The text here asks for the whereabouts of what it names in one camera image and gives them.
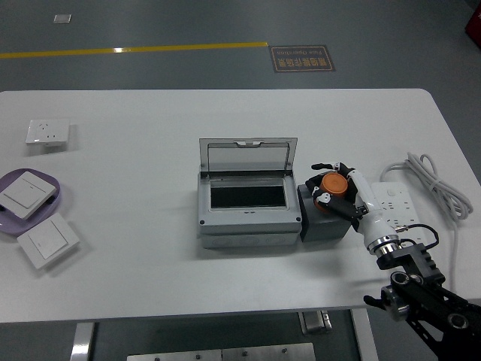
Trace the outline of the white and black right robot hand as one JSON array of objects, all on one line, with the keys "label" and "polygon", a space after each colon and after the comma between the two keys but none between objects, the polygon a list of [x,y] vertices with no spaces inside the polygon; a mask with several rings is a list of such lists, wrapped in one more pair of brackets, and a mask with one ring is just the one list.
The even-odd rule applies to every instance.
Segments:
[{"label": "white and black right robot hand", "polygon": [[319,210],[349,221],[363,235],[372,255],[381,257],[400,248],[396,231],[384,219],[380,203],[359,170],[342,162],[317,163],[311,168],[320,173],[305,185]]}]

